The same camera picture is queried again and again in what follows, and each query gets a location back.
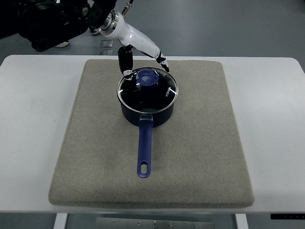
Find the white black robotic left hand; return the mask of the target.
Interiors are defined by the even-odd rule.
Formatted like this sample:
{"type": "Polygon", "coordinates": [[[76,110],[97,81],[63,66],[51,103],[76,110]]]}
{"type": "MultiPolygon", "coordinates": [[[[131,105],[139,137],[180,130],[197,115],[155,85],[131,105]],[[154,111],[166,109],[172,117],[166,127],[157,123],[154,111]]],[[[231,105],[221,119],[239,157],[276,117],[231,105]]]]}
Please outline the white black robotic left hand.
{"type": "Polygon", "coordinates": [[[120,70],[124,77],[132,74],[132,48],[154,58],[166,72],[169,72],[168,62],[159,47],[141,31],[126,23],[121,13],[112,10],[101,26],[100,32],[110,40],[118,39],[122,44],[118,50],[118,57],[120,70]]]}

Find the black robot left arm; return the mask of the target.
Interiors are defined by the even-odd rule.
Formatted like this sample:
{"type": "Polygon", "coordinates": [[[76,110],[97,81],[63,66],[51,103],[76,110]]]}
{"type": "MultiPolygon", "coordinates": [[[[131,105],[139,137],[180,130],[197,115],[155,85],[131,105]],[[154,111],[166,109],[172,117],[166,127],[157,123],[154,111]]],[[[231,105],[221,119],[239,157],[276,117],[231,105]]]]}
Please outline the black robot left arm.
{"type": "Polygon", "coordinates": [[[115,8],[114,0],[2,0],[0,36],[18,33],[43,52],[87,31],[97,29],[115,8]]]}

